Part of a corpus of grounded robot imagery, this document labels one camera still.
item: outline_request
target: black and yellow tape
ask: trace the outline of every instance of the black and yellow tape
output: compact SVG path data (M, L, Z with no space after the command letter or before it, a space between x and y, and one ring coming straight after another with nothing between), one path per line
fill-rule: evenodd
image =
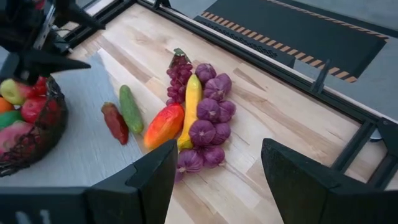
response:
M211 20L215 23L218 23L222 26L225 26L235 32L239 32L240 34L250 37L256 41L259 41L260 43L266 44L270 47L280 50L281 52L284 52L286 54L294 56L296 59L301 60L302 62L307 63L315 68L323 69L323 67L325 66L325 62L323 62L322 60L316 59L316 58L312 57L311 55L308 55L304 52L300 52L297 49L293 49L293 48L289 47L288 45L280 43L276 40L272 40L271 38L266 37L262 34L258 34L255 31L246 29L245 27L243 27L239 24L235 24L234 22L226 20L222 17L216 16L209 12L204 12L204 13L202 13L201 16L208 20ZM348 72L341 70L338 67L333 67L333 68L329 69L329 74L335 76L336 78L340 78L340 79L345 80L350 83L353 83L357 80L357 78L350 75Z
M388 36L379 34L377 32L373 32L373 31L365 29L363 27L354 26L352 24L349 24L349 23L346 23L346 22L343 22L343 21L339 21L337 19L333 19L333 18L330 18L330 17L327 17L327 16L323 16L321 14L317 14L317 13L314 13L314 12L311 12L311 11L308 11L308 10L304 10L304 9L299 8L299 7L291 6L289 4L286 4L286 3L283 3L283 2L280 2L280 1L277 1L277 0L267 0L267 1L276 3L276 4L284 6L284 7L295 9L295 10L303 12L303 13L307 13L307 14L309 14L311 16L315 16L315 17L324 19L326 21L337 23L337 24L340 24L342 26L349 27L351 29L355 29L355 30L358 30L358 31L361 31L361 32L365 32L365 33L370 34L370 35L375 35L376 37L382 38L386 42L389 40Z

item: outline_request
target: wooden table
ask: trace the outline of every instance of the wooden table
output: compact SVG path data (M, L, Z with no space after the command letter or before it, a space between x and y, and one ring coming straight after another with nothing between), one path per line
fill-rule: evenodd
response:
M131 87L147 126L165 106L170 81L165 71L177 47L194 65L211 63L230 75L228 98L237 112L223 146L226 165L176 184L166 223L282 223L262 169L262 139L275 139L330 166L359 124L137 4L71 57L98 53L115 86ZM136 139L145 151L142 136ZM367 181L385 153L382 142L367 143L346 174ZM388 189L398 189L398 176Z

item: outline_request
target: orange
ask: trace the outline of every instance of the orange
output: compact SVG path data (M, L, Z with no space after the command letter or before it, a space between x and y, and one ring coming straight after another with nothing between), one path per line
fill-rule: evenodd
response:
M3 97L0 97L0 114L13 110L14 105L10 104L7 100L5 100Z

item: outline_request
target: black wire basket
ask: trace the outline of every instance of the black wire basket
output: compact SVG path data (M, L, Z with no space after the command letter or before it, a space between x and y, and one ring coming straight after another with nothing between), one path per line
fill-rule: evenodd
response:
M0 156L0 177L14 174L41 160L62 137L68 121L65 96L52 77L47 79L46 85L47 101L34 127Z

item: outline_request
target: grey floor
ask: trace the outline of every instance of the grey floor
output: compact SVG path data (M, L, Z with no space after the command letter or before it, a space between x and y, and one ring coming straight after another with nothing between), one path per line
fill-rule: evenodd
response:
M311 6L350 16L362 21L398 30L397 0L296 0ZM173 8L194 18L216 0L170 0ZM319 70L296 60L297 71L316 79ZM398 120L398 39L389 42L378 53L359 80L347 83L328 76L325 85L366 106Z

